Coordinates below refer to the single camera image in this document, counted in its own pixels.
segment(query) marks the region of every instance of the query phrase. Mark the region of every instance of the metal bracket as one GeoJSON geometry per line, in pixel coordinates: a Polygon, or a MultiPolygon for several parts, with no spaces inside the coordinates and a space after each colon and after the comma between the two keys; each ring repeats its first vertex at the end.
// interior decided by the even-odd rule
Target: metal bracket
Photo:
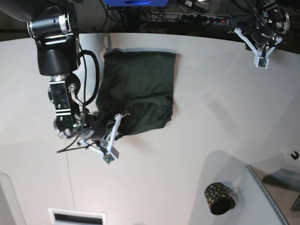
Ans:
{"type": "Polygon", "coordinates": [[[106,149],[106,153],[104,153],[101,149],[95,148],[91,145],[89,146],[89,144],[87,144],[84,139],[81,139],[78,143],[83,147],[88,146],[88,149],[100,154],[101,158],[107,164],[110,164],[112,161],[117,160],[119,158],[119,152],[113,147],[113,143],[114,143],[114,140],[116,139],[116,136],[119,134],[118,129],[121,124],[121,120],[126,115],[128,115],[128,113],[116,114],[114,116],[115,124],[112,128],[110,135],[108,135],[105,140],[105,142],[107,144],[106,148],[104,147],[106,149]]]}
{"type": "MultiPolygon", "coordinates": [[[[241,28],[236,28],[234,30],[234,33],[236,33],[243,41],[245,41],[246,44],[249,46],[249,48],[251,48],[251,50],[254,52],[254,54],[255,54],[254,65],[256,67],[265,67],[266,69],[268,69],[268,65],[269,65],[269,61],[270,61],[269,56],[275,50],[276,47],[274,46],[274,47],[268,49],[266,51],[266,56],[263,57],[263,51],[261,49],[256,49],[254,47],[254,45],[251,43],[251,41],[242,34],[241,28]]],[[[280,42],[282,42],[282,37],[276,37],[275,45],[278,45],[280,42]]]]}
{"type": "Polygon", "coordinates": [[[84,113],[83,103],[76,98],[76,95],[75,95],[76,84],[74,84],[74,83],[70,84],[68,89],[69,89],[69,92],[71,93],[72,100],[79,106],[79,112],[82,115],[84,113]]]}

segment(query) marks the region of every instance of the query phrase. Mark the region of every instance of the electrical cable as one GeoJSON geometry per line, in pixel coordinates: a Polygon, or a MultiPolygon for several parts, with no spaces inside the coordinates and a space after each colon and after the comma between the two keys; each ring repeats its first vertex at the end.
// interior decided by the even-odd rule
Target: electrical cable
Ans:
{"type": "Polygon", "coordinates": [[[163,9],[163,12],[164,12],[164,16],[165,16],[165,21],[170,23],[170,21],[167,19],[167,14],[165,13],[165,10],[163,9]]]}
{"type": "Polygon", "coordinates": [[[249,14],[244,14],[244,15],[229,15],[231,19],[236,18],[236,17],[244,17],[244,16],[249,16],[249,14]]]}
{"type": "Polygon", "coordinates": [[[101,27],[101,32],[104,32],[104,27],[105,27],[105,24],[107,23],[107,20],[108,20],[108,13],[107,13],[107,11],[106,11],[106,14],[105,14],[105,21],[104,21],[104,23],[103,23],[103,25],[102,25],[102,27],[101,27]]]}
{"type": "Polygon", "coordinates": [[[162,21],[166,21],[166,22],[170,22],[169,20],[167,20],[166,19],[166,14],[164,14],[164,15],[159,15],[159,14],[155,14],[155,13],[153,13],[153,12],[151,12],[151,13],[149,13],[150,14],[150,16],[151,15],[156,15],[158,18],[161,18],[162,19],[162,21]]]}
{"type": "Polygon", "coordinates": [[[124,30],[126,30],[125,15],[122,15],[121,9],[118,8],[117,11],[120,14],[120,17],[122,18],[124,30]]]}
{"type": "Polygon", "coordinates": [[[161,14],[161,8],[159,9],[158,16],[157,16],[156,20],[154,21],[154,23],[156,23],[156,22],[158,21],[158,18],[159,18],[159,16],[160,16],[160,14],[161,14]]]}
{"type": "Polygon", "coordinates": [[[180,4],[177,4],[177,6],[185,13],[188,13],[188,11],[186,11],[180,4]]]}
{"type": "Polygon", "coordinates": [[[122,15],[120,14],[120,12],[118,11],[117,8],[109,8],[109,10],[112,12],[112,15],[116,18],[116,20],[122,21],[122,15]],[[120,15],[120,19],[115,15],[114,11],[117,10],[119,15],[120,15]]]}
{"type": "Polygon", "coordinates": [[[293,37],[294,37],[295,41],[297,42],[298,46],[300,46],[300,40],[298,37],[299,34],[297,34],[295,30],[292,30],[292,34],[293,34],[293,37]]]}
{"type": "Polygon", "coordinates": [[[95,69],[96,69],[96,84],[95,84],[95,88],[94,88],[94,92],[93,95],[90,97],[90,99],[88,101],[86,101],[85,105],[89,105],[90,103],[92,103],[92,101],[94,101],[94,99],[96,98],[97,94],[98,94],[98,89],[99,89],[99,83],[100,83],[100,67],[99,67],[99,62],[98,59],[96,57],[96,55],[94,54],[94,52],[89,51],[89,50],[82,50],[79,53],[79,57],[83,56],[83,61],[84,61],[84,65],[86,67],[86,62],[85,62],[85,57],[84,55],[89,55],[92,57],[92,59],[94,60],[94,64],[95,64],[95,69]]]}
{"type": "Polygon", "coordinates": [[[298,15],[300,15],[300,13],[299,13],[295,8],[293,8],[293,10],[294,10],[298,15]]]}
{"type": "Polygon", "coordinates": [[[150,18],[151,18],[151,25],[152,25],[152,28],[153,28],[153,29],[155,30],[155,32],[158,34],[158,31],[157,31],[157,29],[154,27],[154,24],[158,21],[158,18],[159,18],[159,16],[160,16],[160,12],[161,12],[161,11],[159,11],[159,14],[158,14],[156,20],[153,22],[153,20],[152,20],[152,14],[153,14],[153,13],[151,12],[150,7],[148,7],[148,10],[149,10],[150,18]]]}
{"type": "Polygon", "coordinates": [[[250,9],[250,12],[259,20],[259,22],[261,22],[265,27],[269,28],[272,32],[277,33],[270,26],[268,26],[268,23],[263,21],[263,19],[257,15],[257,13],[254,11],[254,9],[252,8],[252,6],[249,4],[249,2],[247,0],[244,0],[244,2],[246,2],[246,4],[248,5],[248,7],[250,9]]]}
{"type": "Polygon", "coordinates": [[[244,8],[243,6],[241,6],[236,0],[229,0],[236,8],[242,10],[243,12],[245,13],[248,13],[249,14],[249,10],[244,8]]]}
{"type": "Polygon", "coordinates": [[[85,75],[84,75],[84,88],[83,88],[83,120],[82,120],[82,126],[76,136],[76,138],[72,141],[72,143],[70,143],[67,147],[65,147],[64,149],[58,151],[57,153],[62,153],[68,150],[68,148],[70,148],[79,138],[79,136],[81,135],[81,132],[83,131],[83,127],[84,127],[84,123],[85,123],[85,92],[86,92],[86,80],[87,80],[87,67],[86,67],[86,62],[85,62],[85,58],[83,57],[83,61],[84,61],[84,67],[85,67],[85,75]]]}
{"type": "Polygon", "coordinates": [[[96,144],[96,142],[93,142],[91,144],[88,144],[87,146],[85,147],[78,147],[78,148],[72,148],[72,149],[67,149],[67,150],[64,150],[63,152],[66,152],[66,151],[72,151],[72,150],[77,150],[77,149],[88,149],[90,146],[92,146],[93,144],[96,144]]]}
{"type": "Polygon", "coordinates": [[[115,20],[115,19],[113,19],[113,18],[109,15],[109,13],[108,13],[109,10],[112,11],[113,9],[110,9],[108,6],[107,6],[107,8],[105,8],[105,5],[104,5],[103,1],[102,1],[102,0],[99,0],[99,1],[100,1],[100,3],[101,3],[101,6],[102,6],[103,10],[105,11],[105,22],[104,22],[104,24],[102,25],[102,29],[101,29],[101,30],[103,30],[105,24],[107,23],[108,18],[110,18],[112,21],[114,21],[114,22],[116,22],[116,23],[122,22],[122,20],[115,20]]]}

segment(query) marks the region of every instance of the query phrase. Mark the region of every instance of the white plastic part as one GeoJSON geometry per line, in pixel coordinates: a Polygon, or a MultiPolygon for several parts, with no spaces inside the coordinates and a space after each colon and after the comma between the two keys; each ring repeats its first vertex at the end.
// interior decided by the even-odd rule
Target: white plastic part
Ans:
{"type": "Polygon", "coordinates": [[[111,154],[112,157],[114,157],[114,159],[118,159],[118,156],[116,154],[114,154],[114,151],[112,152],[113,150],[113,142],[114,140],[116,139],[116,136],[118,135],[118,129],[119,129],[119,126],[121,124],[121,120],[124,116],[121,115],[121,114],[117,114],[114,116],[114,119],[116,120],[113,128],[112,128],[112,132],[111,132],[111,136],[109,138],[109,141],[107,142],[108,145],[106,147],[106,150],[107,150],[107,153],[111,154]]]}
{"type": "MultiPolygon", "coordinates": [[[[251,48],[251,50],[254,52],[255,54],[255,57],[254,57],[254,64],[256,67],[259,67],[260,66],[260,61],[263,60],[265,61],[265,63],[263,64],[263,67],[265,67],[266,69],[268,69],[268,66],[269,66],[269,56],[271,55],[271,53],[275,50],[275,46],[268,49],[266,51],[266,56],[263,57],[263,51],[262,50],[257,50],[254,45],[251,43],[251,41],[245,37],[243,34],[242,34],[242,30],[241,28],[236,28],[234,30],[234,32],[243,40],[246,42],[246,44],[249,46],[249,48],[251,48]]],[[[276,37],[276,43],[275,45],[278,45],[280,42],[282,42],[282,37],[276,37]]]]}
{"type": "Polygon", "coordinates": [[[119,126],[121,124],[121,120],[124,116],[126,116],[126,114],[122,115],[122,114],[116,114],[114,116],[114,119],[116,120],[115,123],[114,123],[114,126],[112,128],[112,131],[110,133],[110,135],[107,136],[106,138],[106,142],[107,142],[107,147],[106,147],[106,154],[104,154],[101,149],[98,149],[98,148],[95,148],[94,146],[90,145],[88,143],[85,142],[84,139],[81,139],[78,141],[78,143],[80,143],[81,146],[83,147],[87,147],[88,146],[88,149],[100,154],[101,158],[106,161],[108,164],[113,161],[113,160],[117,160],[119,158],[119,152],[113,147],[113,143],[116,139],[116,136],[119,134],[118,132],[118,129],[119,129],[119,126]]]}
{"type": "MultiPolygon", "coordinates": [[[[89,145],[89,144],[87,144],[83,139],[79,140],[79,143],[80,143],[80,145],[83,146],[83,147],[86,147],[86,146],[89,145]]],[[[101,155],[101,158],[104,157],[104,153],[103,153],[100,149],[97,149],[97,148],[95,148],[95,147],[92,146],[92,145],[89,146],[88,149],[90,149],[90,150],[92,150],[92,151],[94,151],[94,152],[100,154],[100,155],[101,155]]]]}

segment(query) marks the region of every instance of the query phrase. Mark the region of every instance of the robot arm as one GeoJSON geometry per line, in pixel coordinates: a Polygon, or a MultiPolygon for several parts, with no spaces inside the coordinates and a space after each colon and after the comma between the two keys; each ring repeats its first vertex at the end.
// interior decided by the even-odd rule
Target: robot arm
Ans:
{"type": "Polygon", "coordinates": [[[79,52],[74,5],[66,0],[1,0],[0,9],[17,20],[27,22],[28,33],[35,39],[40,74],[51,78],[48,95],[55,105],[54,128],[58,136],[61,139],[76,138],[74,142],[79,138],[79,145],[98,152],[108,164],[118,159],[119,153],[113,147],[113,141],[126,113],[108,121],[103,115],[91,115],[86,108],[97,95],[100,71],[93,52],[79,52]],[[94,94],[85,103],[77,97],[81,83],[73,74],[83,55],[91,56],[96,65],[94,94]],[[87,144],[89,139],[98,148],[87,144]]]}
{"type": "Polygon", "coordinates": [[[290,28],[289,14],[275,0],[253,0],[247,9],[252,14],[252,20],[239,22],[234,32],[255,53],[255,66],[267,69],[270,54],[283,41],[281,35],[290,28]]]}

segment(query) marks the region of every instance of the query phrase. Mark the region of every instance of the black cable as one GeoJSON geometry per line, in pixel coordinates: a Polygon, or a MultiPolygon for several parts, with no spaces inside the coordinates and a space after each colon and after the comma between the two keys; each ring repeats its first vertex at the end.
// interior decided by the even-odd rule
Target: black cable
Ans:
{"type": "MultiPolygon", "coordinates": [[[[171,23],[171,21],[169,21],[168,19],[167,19],[167,14],[165,13],[165,10],[164,10],[164,8],[163,8],[163,16],[162,16],[162,21],[163,20],[165,20],[166,21],[166,23],[167,23],[167,26],[169,25],[169,23],[171,23]]],[[[164,32],[166,32],[166,33],[168,33],[168,29],[162,29],[164,32]]]]}
{"type": "Polygon", "coordinates": [[[299,13],[295,8],[293,8],[293,10],[294,10],[298,15],[300,15],[300,13],[299,13]]]}
{"type": "Polygon", "coordinates": [[[164,15],[161,16],[159,14],[155,14],[155,13],[151,12],[150,15],[156,15],[158,18],[161,18],[162,21],[170,22],[169,20],[165,19],[165,17],[166,17],[165,15],[166,14],[164,14],[164,15]]]}
{"type": "Polygon", "coordinates": [[[299,40],[299,37],[297,37],[297,33],[295,30],[292,30],[292,34],[293,34],[293,37],[295,39],[295,41],[297,42],[298,46],[300,46],[300,40],[299,40]]]}
{"type": "Polygon", "coordinates": [[[104,27],[105,27],[105,24],[107,23],[107,20],[108,20],[108,13],[107,13],[107,11],[106,11],[106,14],[105,14],[105,21],[104,21],[104,23],[103,23],[103,25],[102,25],[102,27],[101,27],[101,32],[104,32],[104,27]]]}
{"type": "Polygon", "coordinates": [[[249,14],[244,14],[244,15],[230,15],[231,18],[236,18],[236,17],[244,17],[244,16],[249,16],[249,14]]]}
{"type": "Polygon", "coordinates": [[[98,59],[97,59],[96,55],[92,51],[82,50],[79,53],[79,57],[83,56],[83,61],[84,61],[85,67],[86,67],[86,62],[85,62],[84,55],[89,55],[89,56],[91,56],[93,58],[94,64],[95,64],[95,68],[96,68],[96,84],[95,84],[94,92],[93,92],[93,95],[90,97],[90,99],[88,101],[86,101],[86,103],[85,103],[86,105],[89,105],[90,103],[92,103],[92,101],[94,101],[94,99],[96,98],[97,93],[98,93],[99,83],[100,83],[100,67],[99,67],[98,59]]]}
{"type": "Polygon", "coordinates": [[[68,150],[68,148],[70,148],[79,138],[79,136],[81,135],[81,132],[83,131],[83,127],[84,127],[84,123],[85,123],[85,91],[86,91],[86,80],[87,80],[87,68],[86,68],[86,63],[84,63],[84,67],[85,67],[85,76],[84,76],[84,88],[83,88],[83,120],[82,120],[82,126],[76,136],[76,138],[72,141],[72,143],[70,143],[67,147],[65,147],[64,149],[58,151],[57,153],[62,153],[68,150]]]}
{"type": "Polygon", "coordinates": [[[78,148],[73,148],[73,149],[67,149],[67,150],[64,150],[63,152],[65,151],[72,151],[72,150],[77,150],[77,149],[88,149],[90,146],[92,146],[93,144],[96,144],[96,142],[93,142],[92,144],[88,144],[87,146],[85,147],[78,147],[78,148]]]}
{"type": "Polygon", "coordinates": [[[154,23],[156,23],[156,22],[158,21],[158,18],[159,18],[159,16],[160,16],[160,14],[161,14],[161,8],[159,9],[158,16],[157,16],[156,20],[154,21],[154,23]]]}
{"type": "Polygon", "coordinates": [[[266,23],[265,21],[263,21],[262,18],[259,17],[259,15],[254,11],[254,9],[252,8],[252,6],[249,4],[249,2],[247,0],[244,0],[245,3],[247,4],[247,6],[250,9],[250,12],[259,20],[259,22],[261,22],[265,27],[269,28],[272,32],[277,33],[275,30],[273,30],[272,27],[268,26],[268,23],[266,23]]]}
{"type": "Polygon", "coordinates": [[[120,17],[122,18],[124,30],[126,30],[125,15],[122,15],[121,9],[118,8],[117,10],[120,14],[120,17]]]}
{"type": "Polygon", "coordinates": [[[240,10],[244,11],[245,13],[249,14],[249,10],[241,6],[239,3],[237,3],[236,0],[229,0],[236,8],[239,8],[240,10]]]}
{"type": "Polygon", "coordinates": [[[151,13],[151,10],[150,10],[150,7],[149,7],[149,6],[148,6],[148,10],[149,10],[149,15],[150,15],[151,23],[153,23],[153,20],[152,20],[152,13],[151,13]]]}
{"type": "Polygon", "coordinates": [[[114,9],[112,9],[112,8],[109,8],[109,11],[111,11],[112,12],[112,15],[114,16],[114,18],[116,18],[116,20],[118,20],[118,21],[122,21],[122,15],[119,13],[119,11],[118,11],[118,13],[119,13],[119,15],[120,15],[120,19],[115,15],[115,10],[117,10],[116,8],[114,8],[114,9]]]}
{"type": "Polygon", "coordinates": [[[226,10],[226,20],[228,20],[228,7],[227,7],[227,10],[226,10]]]}
{"type": "Polygon", "coordinates": [[[102,0],[99,0],[99,1],[100,1],[100,3],[101,3],[101,6],[102,6],[103,10],[105,11],[105,16],[106,16],[106,17],[110,18],[112,21],[114,21],[114,22],[116,22],[116,23],[122,22],[122,21],[114,20],[114,19],[108,14],[108,10],[111,10],[111,9],[110,9],[108,6],[107,6],[107,8],[105,8],[105,5],[104,5],[103,1],[102,1],[102,0]]]}

